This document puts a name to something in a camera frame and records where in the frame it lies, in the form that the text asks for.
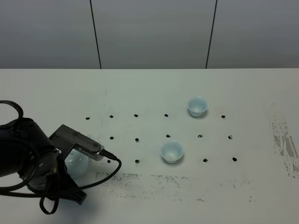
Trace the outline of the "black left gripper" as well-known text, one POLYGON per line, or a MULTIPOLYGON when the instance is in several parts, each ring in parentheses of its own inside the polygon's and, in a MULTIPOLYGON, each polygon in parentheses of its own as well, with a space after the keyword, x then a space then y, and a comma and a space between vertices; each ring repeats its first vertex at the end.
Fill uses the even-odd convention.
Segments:
POLYGON ((78 185, 67 173, 67 167, 62 156, 57 157, 57 172, 52 177, 50 189, 46 194, 48 199, 54 200, 62 198, 76 202, 81 205, 86 199, 87 194, 83 190, 78 190, 78 185))

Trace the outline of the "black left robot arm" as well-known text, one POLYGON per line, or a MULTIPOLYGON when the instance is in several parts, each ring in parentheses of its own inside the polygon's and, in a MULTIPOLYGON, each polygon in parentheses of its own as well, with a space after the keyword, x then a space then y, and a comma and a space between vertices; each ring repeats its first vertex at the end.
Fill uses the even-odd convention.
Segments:
POLYGON ((0 127, 0 176, 17 173, 21 183, 1 187, 1 195, 45 198, 58 206, 60 199, 82 204, 86 193, 68 174, 65 159, 82 145, 82 135, 61 125, 47 137, 29 118, 0 127))

